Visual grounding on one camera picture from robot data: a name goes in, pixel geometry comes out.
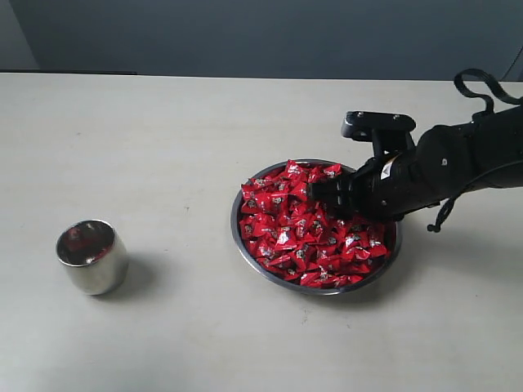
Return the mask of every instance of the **metal cup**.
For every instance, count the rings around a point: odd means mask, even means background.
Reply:
[[[127,273],[125,246],[102,220],[85,220],[68,228],[58,238],[56,254],[73,283],[91,296],[114,290]]]

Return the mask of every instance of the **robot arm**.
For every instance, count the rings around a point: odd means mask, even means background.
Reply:
[[[494,113],[492,98],[468,90],[463,75],[482,79],[497,98],[517,107]],[[358,212],[380,221],[399,221],[448,199],[436,223],[428,226],[439,232],[461,194],[523,186],[523,97],[509,96],[494,77],[478,69],[462,71],[454,84],[465,96],[483,99],[485,111],[466,124],[433,127],[417,146],[409,116],[349,112],[343,136],[372,142],[374,157],[354,173],[310,185],[310,197],[342,214]]]

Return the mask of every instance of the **pile of candy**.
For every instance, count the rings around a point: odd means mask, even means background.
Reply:
[[[390,255],[385,225],[360,216],[335,219],[323,203],[307,200],[308,183],[341,173],[340,164],[289,160],[285,168],[242,185],[241,236],[265,270],[302,286],[341,287],[359,282],[382,264],[380,256]]]

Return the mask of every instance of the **table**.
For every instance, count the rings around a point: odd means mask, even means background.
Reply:
[[[463,196],[440,234],[436,210],[413,214],[397,262],[345,296],[289,292],[241,258],[239,184],[287,158],[360,166],[349,109],[410,114],[417,139],[482,102],[451,82],[0,74],[0,390],[519,390],[521,189]],[[86,218],[132,255],[105,297],[55,257]]]

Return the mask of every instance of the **gray wall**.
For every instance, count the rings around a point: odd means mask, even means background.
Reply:
[[[0,69],[37,68],[11,5],[0,0]]]
[[[501,76],[521,0],[16,0],[43,69],[272,78]],[[511,72],[516,79],[523,59]]]

